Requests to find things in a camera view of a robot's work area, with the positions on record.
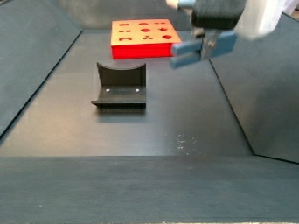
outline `shape hole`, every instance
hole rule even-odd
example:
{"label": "shape hole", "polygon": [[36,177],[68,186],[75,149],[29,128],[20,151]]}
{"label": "shape hole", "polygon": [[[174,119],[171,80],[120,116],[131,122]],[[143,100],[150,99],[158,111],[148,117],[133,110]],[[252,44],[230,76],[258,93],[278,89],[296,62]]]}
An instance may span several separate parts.
{"label": "shape hole", "polygon": [[163,38],[164,38],[164,39],[171,39],[172,36],[170,36],[170,35],[164,35]]}
{"label": "shape hole", "polygon": [[150,31],[151,31],[150,29],[143,29],[143,30],[141,30],[141,32],[150,32]]}
{"label": "shape hole", "polygon": [[123,40],[132,40],[132,38],[119,38],[119,41],[123,41]]}

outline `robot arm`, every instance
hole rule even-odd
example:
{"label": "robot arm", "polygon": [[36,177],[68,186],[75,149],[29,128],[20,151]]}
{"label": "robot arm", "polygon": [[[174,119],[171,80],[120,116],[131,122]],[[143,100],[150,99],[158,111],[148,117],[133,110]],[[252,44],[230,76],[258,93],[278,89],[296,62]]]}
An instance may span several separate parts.
{"label": "robot arm", "polygon": [[[171,7],[184,10],[190,10],[199,1],[202,0],[166,0]],[[276,28],[282,12],[290,14],[298,4],[299,0],[247,0],[235,33],[246,39],[264,37]]]}
{"label": "robot arm", "polygon": [[299,0],[166,0],[191,13],[194,40],[172,45],[171,67],[231,53],[236,36],[254,40],[276,28],[284,7]]}

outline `shape sorter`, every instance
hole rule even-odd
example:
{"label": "shape sorter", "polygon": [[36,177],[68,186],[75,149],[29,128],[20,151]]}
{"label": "shape sorter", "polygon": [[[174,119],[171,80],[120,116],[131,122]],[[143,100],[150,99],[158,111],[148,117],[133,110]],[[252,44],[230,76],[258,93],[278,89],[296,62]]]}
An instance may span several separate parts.
{"label": "shape sorter", "polygon": [[172,44],[182,43],[168,19],[112,22],[111,50],[115,60],[171,57]]}

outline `dark gray surface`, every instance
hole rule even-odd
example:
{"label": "dark gray surface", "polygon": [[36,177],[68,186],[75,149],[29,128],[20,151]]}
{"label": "dark gray surface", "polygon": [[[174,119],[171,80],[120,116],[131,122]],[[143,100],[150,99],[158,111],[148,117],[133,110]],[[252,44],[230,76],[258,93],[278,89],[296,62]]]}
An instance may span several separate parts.
{"label": "dark gray surface", "polygon": [[[251,155],[210,62],[172,70],[168,58],[112,60],[109,36],[80,35],[1,139],[0,156]],[[145,111],[97,111],[97,62],[147,63]]]}
{"label": "dark gray surface", "polygon": [[0,4],[7,4],[9,0],[0,0]]}
{"label": "dark gray surface", "polygon": [[80,28],[48,0],[0,7],[0,136],[67,52]]}
{"label": "dark gray surface", "polygon": [[258,155],[299,162],[299,23],[283,16],[275,32],[239,39],[231,55],[212,60]]}
{"label": "dark gray surface", "polygon": [[299,166],[262,157],[0,158],[0,222],[298,222]]}
{"label": "dark gray surface", "polygon": [[57,0],[84,30],[111,30],[113,20],[168,18],[176,30],[190,30],[188,16],[166,0]]}

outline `black bracket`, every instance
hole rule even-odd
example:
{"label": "black bracket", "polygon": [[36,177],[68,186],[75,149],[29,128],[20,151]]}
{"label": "black bracket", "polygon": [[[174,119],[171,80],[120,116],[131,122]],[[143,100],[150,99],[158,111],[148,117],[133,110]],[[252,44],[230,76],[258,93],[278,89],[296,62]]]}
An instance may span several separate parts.
{"label": "black bracket", "polygon": [[128,69],[113,69],[97,63],[100,90],[91,103],[103,108],[145,107],[145,64]]}

